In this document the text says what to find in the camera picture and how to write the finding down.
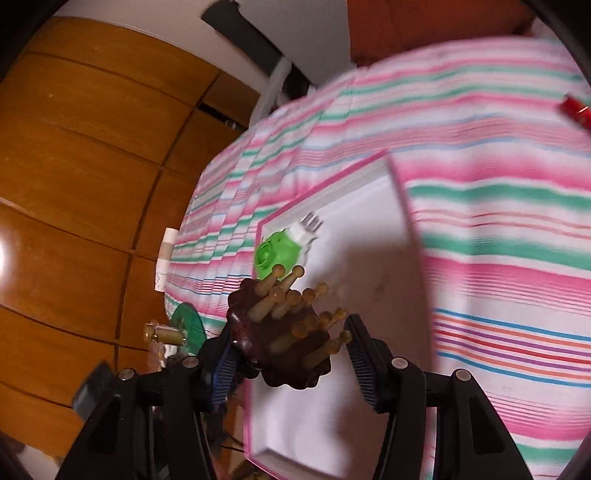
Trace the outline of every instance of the wooden peg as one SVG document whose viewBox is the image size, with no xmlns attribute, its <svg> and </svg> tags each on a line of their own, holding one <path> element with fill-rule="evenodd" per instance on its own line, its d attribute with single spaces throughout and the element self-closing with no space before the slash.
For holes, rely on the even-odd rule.
<svg viewBox="0 0 591 480">
<path fill-rule="evenodd" d="M 351 340 L 353 340 L 353 334 L 348 331 L 348 330 L 343 330 L 340 334 L 339 334 L 339 338 L 338 341 L 341 345 L 346 345 L 347 343 L 349 343 Z"/>
<path fill-rule="evenodd" d="M 330 321 L 332 320 L 332 313 L 330 312 L 322 312 L 320 315 L 318 315 L 318 321 L 320 324 L 320 329 L 321 330 L 328 330 L 328 325 L 330 324 Z"/>
<path fill-rule="evenodd" d="M 277 337 L 269 344 L 269 353 L 271 355 L 279 355 L 287 351 L 298 340 L 302 340 L 302 338 L 306 338 L 307 336 L 308 327 L 302 320 L 299 320 L 291 326 L 289 331 Z"/>
<path fill-rule="evenodd" d="M 318 317 L 316 315 L 308 315 L 305 319 L 304 319 L 304 323 L 306 324 L 306 327 L 308 328 L 309 332 L 315 332 L 316 330 L 318 330 L 318 326 L 319 326 L 319 320 Z"/>
<path fill-rule="evenodd" d="M 277 264 L 265 278 L 259 281 L 255 287 L 255 293 L 260 297 L 267 295 L 277 283 L 277 280 L 285 275 L 285 267 Z"/>
<path fill-rule="evenodd" d="M 253 322 L 258 323 L 271 311 L 273 305 L 283 300 L 285 300 L 285 292 L 278 286 L 273 287 L 269 292 L 269 295 L 248 310 L 246 316 L 248 316 Z"/>
<path fill-rule="evenodd" d="M 278 303 L 272 308 L 271 316 L 275 320 L 279 320 L 289 311 L 290 308 L 298 305 L 299 302 L 301 302 L 301 293 L 297 290 L 290 290 L 285 296 L 285 301 Z"/>
<path fill-rule="evenodd" d="M 324 283 L 320 282 L 316 285 L 316 300 L 318 300 L 322 295 L 326 295 L 329 292 L 329 286 Z"/>
<path fill-rule="evenodd" d="M 301 361 L 301 366 L 306 370 L 312 370 L 322 360 L 330 355 L 338 353 L 340 350 L 340 343 L 338 340 L 328 340 L 318 350 L 314 350 L 312 353 L 308 353 Z"/>
<path fill-rule="evenodd" d="M 304 276 L 305 270 L 304 267 L 301 265 L 296 265 L 292 270 L 291 273 L 286 276 L 283 280 L 279 282 L 279 288 L 284 292 L 290 289 L 290 287 L 294 284 L 294 282 Z"/>
<path fill-rule="evenodd" d="M 343 320 L 344 318 L 346 318 L 346 316 L 347 316 L 347 310 L 339 307 L 335 310 L 335 313 L 330 315 L 330 318 L 327 318 L 326 316 L 324 316 L 320 320 L 320 328 L 322 330 L 326 331 L 326 330 L 330 329 L 330 327 L 332 327 L 339 320 Z"/>
<path fill-rule="evenodd" d="M 301 294 L 301 302 L 290 310 L 291 313 L 298 313 L 305 307 L 311 306 L 316 299 L 316 290 L 313 288 L 305 289 Z"/>
</svg>

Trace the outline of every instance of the white tray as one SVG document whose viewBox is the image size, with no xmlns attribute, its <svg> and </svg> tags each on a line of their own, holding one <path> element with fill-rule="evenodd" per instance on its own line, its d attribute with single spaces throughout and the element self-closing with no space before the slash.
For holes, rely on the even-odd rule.
<svg viewBox="0 0 591 480">
<path fill-rule="evenodd" d="M 390 350 L 429 369 L 430 326 L 419 249 L 410 233 L 392 160 L 380 153 L 286 205 L 258 228 L 257 243 L 314 211 L 324 222 L 294 288 L 330 286 L 317 312 L 338 306 L 361 315 Z M 342 329 L 333 327 L 332 336 Z M 346 349 L 316 388 L 246 389 L 245 454 L 279 479 L 371 479 L 387 416 L 364 402 Z"/>
</svg>

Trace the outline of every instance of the striped bedsheet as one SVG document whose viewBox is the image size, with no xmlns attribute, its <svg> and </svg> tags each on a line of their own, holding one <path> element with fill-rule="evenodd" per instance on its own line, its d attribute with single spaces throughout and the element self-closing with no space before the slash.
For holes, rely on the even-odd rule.
<svg viewBox="0 0 591 480">
<path fill-rule="evenodd" d="M 558 42 L 441 44 L 277 110 L 203 173 L 165 295 L 217 334 L 257 223 L 388 149 L 424 248 L 436 368 L 471 370 L 536 479 L 591 427 L 591 137 L 557 110 L 589 87 Z M 427 461 L 425 475 L 429 476 Z"/>
</svg>

